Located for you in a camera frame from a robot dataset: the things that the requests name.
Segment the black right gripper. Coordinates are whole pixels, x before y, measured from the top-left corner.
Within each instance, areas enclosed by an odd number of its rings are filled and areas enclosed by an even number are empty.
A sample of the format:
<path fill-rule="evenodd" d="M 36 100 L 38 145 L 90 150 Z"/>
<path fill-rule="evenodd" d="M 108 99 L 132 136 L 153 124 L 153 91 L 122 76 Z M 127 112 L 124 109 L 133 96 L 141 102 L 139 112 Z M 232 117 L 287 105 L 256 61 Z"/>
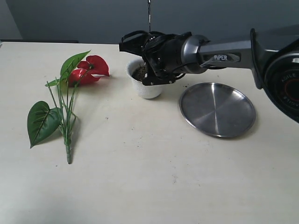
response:
<path fill-rule="evenodd" d="M 180 71 L 181 50 L 187 33 L 181 35 L 150 32 L 148 35 L 123 36 L 119 51 L 142 56 L 147 75 L 145 86 L 172 84 L 185 74 Z"/>

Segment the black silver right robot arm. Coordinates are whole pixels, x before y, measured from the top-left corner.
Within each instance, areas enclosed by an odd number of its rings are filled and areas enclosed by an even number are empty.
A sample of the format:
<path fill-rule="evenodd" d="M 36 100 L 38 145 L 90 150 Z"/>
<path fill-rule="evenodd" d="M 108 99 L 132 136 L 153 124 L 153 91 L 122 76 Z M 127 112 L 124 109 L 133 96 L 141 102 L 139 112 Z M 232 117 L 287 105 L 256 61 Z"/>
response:
<path fill-rule="evenodd" d="M 255 85 L 286 116 L 299 120 L 298 25 L 211 41 L 203 35 L 137 30 L 119 50 L 140 56 L 148 71 L 143 85 L 172 84 L 185 74 L 224 68 L 249 69 Z"/>

